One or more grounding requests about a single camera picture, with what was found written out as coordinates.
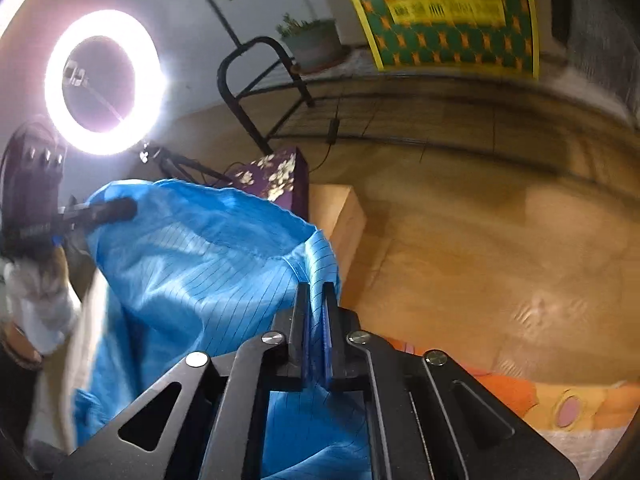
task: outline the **glowing white ring light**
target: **glowing white ring light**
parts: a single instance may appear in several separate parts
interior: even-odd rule
[[[105,37],[115,41],[133,66],[135,90],[133,108],[108,132],[92,132],[72,117],[62,93],[62,75],[69,55],[84,40]],[[145,27],[119,10],[98,10],[74,22],[60,36],[51,53],[44,81],[47,111],[57,130],[76,148],[96,155],[126,150],[143,139],[160,112],[164,76],[158,53]]]

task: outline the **gray flower pot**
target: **gray flower pot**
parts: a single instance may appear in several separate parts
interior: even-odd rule
[[[335,20],[321,20],[314,28],[282,38],[282,41],[289,47],[302,72],[312,72],[344,54]]]

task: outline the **blue fabric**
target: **blue fabric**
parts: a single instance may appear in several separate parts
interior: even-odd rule
[[[267,330],[309,282],[307,386],[271,394],[263,477],[369,480],[362,397],[318,383],[322,283],[339,288],[322,233],[255,196],[177,180],[114,182],[90,202],[123,196],[138,202],[137,216],[88,238],[112,293],[90,386],[76,394],[78,444],[189,352],[235,351]]]

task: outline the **metal bolt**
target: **metal bolt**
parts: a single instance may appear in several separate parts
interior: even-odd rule
[[[279,345],[284,341],[284,336],[280,332],[272,331],[262,334],[262,342],[267,345]]]
[[[209,361],[209,356],[204,352],[191,352],[189,355],[187,355],[186,359],[186,363],[191,368],[200,368],[201,366],[207,364],[207,361]]]
[[[349,341],[356,343],[356,345],[364,345],[369,339],[371,339],[371,334],[364,332],[364,330],[356,330],[349,334]]]
[[[447,355],[440,350],[429,350],[424,356],[424,360],[433,366],[442,366],[447,362]]]

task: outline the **white glove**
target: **white glove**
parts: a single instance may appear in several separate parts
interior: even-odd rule
[[[14,323],[40,354],[51,354],[64,342],[80,311],[62,249],[56,249],[44,263],[20,260],[7,264],[4,280]]]

